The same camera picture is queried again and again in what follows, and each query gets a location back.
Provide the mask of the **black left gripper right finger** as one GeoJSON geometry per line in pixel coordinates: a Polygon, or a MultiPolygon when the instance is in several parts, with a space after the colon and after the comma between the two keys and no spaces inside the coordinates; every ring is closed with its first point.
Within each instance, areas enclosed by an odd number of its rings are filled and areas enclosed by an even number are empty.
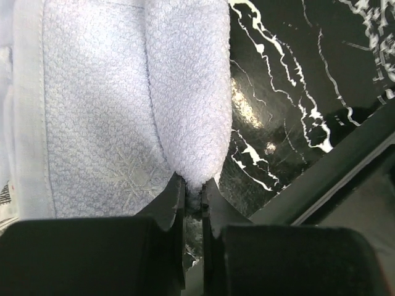
{"type": "Polygon", "coordinates": [[[347,228],[254,224],[220,193],[201,192],[205,295],[386,295],[371,245],[347,228]]]}

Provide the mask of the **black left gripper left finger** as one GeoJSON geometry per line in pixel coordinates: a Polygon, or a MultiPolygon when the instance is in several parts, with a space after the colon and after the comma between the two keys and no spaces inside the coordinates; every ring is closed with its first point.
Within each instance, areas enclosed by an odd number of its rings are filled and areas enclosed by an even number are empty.
{"type": "Polygon", "coordinates": [[[185,182],[134,216],[21,221],[1,236],[2,295],[180,295],[185,182]]]}

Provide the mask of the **white terry towel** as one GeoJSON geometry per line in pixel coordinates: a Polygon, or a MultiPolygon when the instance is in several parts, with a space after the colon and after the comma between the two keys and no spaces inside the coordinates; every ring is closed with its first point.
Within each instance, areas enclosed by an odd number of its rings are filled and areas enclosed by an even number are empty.
{"type": "Polygon", "coordinates": [[[2,1],[1,216],[192,208],[231,135],[226,1],[2,1]]]}

